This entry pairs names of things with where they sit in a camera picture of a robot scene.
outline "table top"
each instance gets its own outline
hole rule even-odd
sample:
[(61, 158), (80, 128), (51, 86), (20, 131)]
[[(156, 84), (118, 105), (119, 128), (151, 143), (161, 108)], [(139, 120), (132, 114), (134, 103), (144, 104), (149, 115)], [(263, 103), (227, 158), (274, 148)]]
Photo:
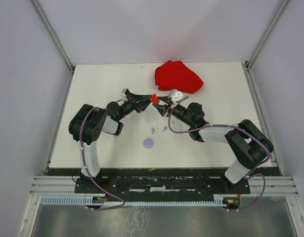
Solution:
[[(58, 136), (51, 158), (51, 168), (77, 168), (82, 166), (79, 150), (68, 132), (68, 125), (83, 104), (105, 108), (119, 100), (128, 88), (134, 94), (164, 96), (154, 82), (154, 72), (160, 63), (78, 65), (68, 94)], [(185, 63), (203, 81), (204, 86), (182, 105), (202, 104), (205, 120), (214, 124), (234, 124), (243, 119), (260, 124), (240, 62)], [(235, 155), (228, 144), (199, 143), (188, 134), (174, 134), (168, 129), (167, 118), (159, 115), (150, 105), (143, 113), (133, 112), (121, 120), (122, 133), (116, 137), (101, 133), (97, 142), (98, 160), (104, 168), (185, 168), (229, 167)], [(187, 130), (180, 121), (174, 130)], [(150, 138), (154, 147), (147, 149), (143, 142)]]

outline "red fabric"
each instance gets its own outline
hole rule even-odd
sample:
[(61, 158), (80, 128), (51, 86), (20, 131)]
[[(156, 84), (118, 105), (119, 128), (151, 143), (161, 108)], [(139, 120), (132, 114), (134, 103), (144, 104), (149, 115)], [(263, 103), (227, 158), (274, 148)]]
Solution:
[(203, 86), (203, 81), (181, 61), (168, 61), (155, 70), (155, 84), (159, 90), (195, 93)]

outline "red bag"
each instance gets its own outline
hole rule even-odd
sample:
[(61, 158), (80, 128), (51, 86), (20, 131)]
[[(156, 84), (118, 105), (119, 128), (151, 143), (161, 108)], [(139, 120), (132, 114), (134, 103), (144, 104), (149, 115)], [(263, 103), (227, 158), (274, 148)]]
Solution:
[(193, 94), (203, 81), (181, 61), (168, 61), (155, 70), (155, 84), (162, 91), (177, 89)]

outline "white wall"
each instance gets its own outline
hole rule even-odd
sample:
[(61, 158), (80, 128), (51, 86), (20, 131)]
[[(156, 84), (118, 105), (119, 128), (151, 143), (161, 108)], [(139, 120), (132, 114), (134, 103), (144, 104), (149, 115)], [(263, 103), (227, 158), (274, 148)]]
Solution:
[(73, 64), (245, 61), (279, 0), (40, 0)]
[(304, 206), (304, 0), (291, 1), (253, 74), (284, 170)]
[(69, 71), (28, 0), (0, 0), (0, 237), (17, 235)]

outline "purple disc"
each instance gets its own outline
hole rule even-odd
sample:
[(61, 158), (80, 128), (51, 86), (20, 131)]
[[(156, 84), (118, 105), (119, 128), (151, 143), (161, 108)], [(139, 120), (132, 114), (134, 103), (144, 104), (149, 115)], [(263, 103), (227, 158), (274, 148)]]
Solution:
[(154, 142), (152, 139), (145, 139), (144, 142), (143, 142), (143, 145), (146, 147), (146, 148), (152, 148), (154, 146)]

